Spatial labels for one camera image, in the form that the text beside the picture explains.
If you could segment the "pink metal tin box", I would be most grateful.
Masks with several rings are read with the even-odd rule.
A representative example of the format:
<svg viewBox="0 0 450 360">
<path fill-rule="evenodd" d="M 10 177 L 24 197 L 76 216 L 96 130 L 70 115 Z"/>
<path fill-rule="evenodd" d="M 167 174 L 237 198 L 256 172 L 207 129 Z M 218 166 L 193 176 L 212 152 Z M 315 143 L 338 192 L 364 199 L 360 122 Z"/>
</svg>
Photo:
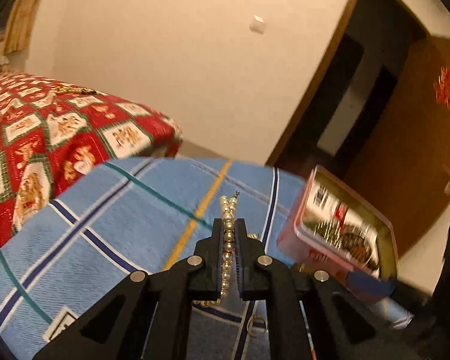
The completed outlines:
<svg viewBox="0 0 450 360">
<path fill-rule="evenodd" d="M 294 263 L 328 272 L 368 304 L 391 295 L 397 281 L 391 222 L 322 166 L 311 172 L 277 246 Z"/>
</svg>

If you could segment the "white printed paper in tin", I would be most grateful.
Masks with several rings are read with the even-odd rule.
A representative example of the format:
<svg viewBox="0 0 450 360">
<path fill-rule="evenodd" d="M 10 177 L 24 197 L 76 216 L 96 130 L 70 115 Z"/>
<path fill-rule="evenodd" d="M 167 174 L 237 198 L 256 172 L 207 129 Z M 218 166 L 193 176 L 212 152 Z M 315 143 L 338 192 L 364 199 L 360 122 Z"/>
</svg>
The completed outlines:
<svg viewBox="0 0 450 360">
<path fill-rule="evenodd" d="M 317 181 L 311 183 L 302 222 L 346 258 L 372 271 L 378 269 L 376 228 Z"/>
</svg>

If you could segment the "blue plaid table cloth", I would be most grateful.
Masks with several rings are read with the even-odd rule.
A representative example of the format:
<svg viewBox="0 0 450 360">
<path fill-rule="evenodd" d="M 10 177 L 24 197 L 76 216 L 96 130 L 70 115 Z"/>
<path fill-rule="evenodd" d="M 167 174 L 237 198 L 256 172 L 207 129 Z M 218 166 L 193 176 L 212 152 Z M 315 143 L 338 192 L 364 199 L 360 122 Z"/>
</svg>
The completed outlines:
<svg viewBox="0 0 450 360">
<path fill-rule="evenodd" d="M 243 219 L 248 236 L 290 269 L 326 272 L 294 263 L 277 246 L 306 181 L 220 159 L 95 167 L 0 249 L 0 359 L 37 359 L 130 273 L 153 275 L 193 255 L 215 219 L 223 222 L 222 290 L 216 301 L 193 302 L 183 359 L 272 359 L 265 302 L 238 293 L 235 225 Z"/>
</svg>

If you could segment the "brown wooden door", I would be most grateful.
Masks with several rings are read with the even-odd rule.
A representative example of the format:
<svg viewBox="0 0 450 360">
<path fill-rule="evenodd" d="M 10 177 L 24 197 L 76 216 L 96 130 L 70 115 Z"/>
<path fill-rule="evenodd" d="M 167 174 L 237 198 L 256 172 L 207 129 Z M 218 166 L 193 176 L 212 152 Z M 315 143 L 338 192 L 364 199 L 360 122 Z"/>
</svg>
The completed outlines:
<svg viewBox="0 0 450 360">
<path fill-rule="evenodd" d="M 388 104 L 345 174 L 345 183 L 393 225 L 403 256 L 450 204 L 450 110 L 433 85 L 450 67 L 450 39 L 413 44 Z"/>
</svg>

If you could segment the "red patterned bed cover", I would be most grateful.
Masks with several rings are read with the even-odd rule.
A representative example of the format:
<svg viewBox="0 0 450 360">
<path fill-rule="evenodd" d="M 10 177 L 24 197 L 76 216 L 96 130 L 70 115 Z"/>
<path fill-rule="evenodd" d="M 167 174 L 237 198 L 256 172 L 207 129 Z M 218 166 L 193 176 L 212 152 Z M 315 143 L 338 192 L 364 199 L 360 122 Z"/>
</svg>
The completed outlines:
<svg viewBox="0 0 450 360">
<path fill-rule="evenodd" d="M 181 128 L 160 111 L 24 72 L 0 72 L 0 248 L 95 166 L 113 158 L 174 157 Z"/>
</svg>

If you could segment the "beads lying on bed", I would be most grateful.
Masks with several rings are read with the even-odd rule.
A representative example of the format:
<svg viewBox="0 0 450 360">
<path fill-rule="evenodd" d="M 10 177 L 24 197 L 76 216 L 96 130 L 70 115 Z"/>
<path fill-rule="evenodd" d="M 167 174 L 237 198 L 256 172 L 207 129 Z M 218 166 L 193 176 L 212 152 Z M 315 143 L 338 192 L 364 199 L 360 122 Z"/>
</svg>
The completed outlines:
<svg viewBox="0 0 450 360">
<path fill-rule="evenodd" d="M 70 87 L 70 86 L 58 86 L 53 91 L 57 95 L 62 95 L 62 94 L 94 95 L 97 93 L 94 89 L 91 89 L 91 88 Z"/>
</svg>

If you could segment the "right beige curtain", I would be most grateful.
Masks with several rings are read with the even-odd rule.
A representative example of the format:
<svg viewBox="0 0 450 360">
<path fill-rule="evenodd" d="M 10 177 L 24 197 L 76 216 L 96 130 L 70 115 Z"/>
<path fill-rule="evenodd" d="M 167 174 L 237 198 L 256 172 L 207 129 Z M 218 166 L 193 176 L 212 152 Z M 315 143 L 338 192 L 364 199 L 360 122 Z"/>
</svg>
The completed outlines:
<svg viewBox="0 0 450 360">
<path fill-rule="evenodd" d="M 15 0 L 4 32 L 4 54 L 29 47 L 41 0 Z"/>
</svg>

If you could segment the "white wall switch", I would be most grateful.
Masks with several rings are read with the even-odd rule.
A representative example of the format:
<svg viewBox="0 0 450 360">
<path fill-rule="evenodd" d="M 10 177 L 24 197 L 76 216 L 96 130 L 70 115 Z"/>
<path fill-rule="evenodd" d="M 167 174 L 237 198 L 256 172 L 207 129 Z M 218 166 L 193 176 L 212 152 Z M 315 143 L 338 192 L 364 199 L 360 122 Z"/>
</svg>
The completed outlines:
<svg viewBox="0 0 450 360">
<path fill-rule="evenodd" d="M 250 25 L 249 25 L 249 29 L 253 32 L 253 33 L 257 33 L 260 35 L 263 35 L 266 31 L 266 22 L 265 20 L 260 17 L 260 16 L 254 16 Z"/>
</svg>

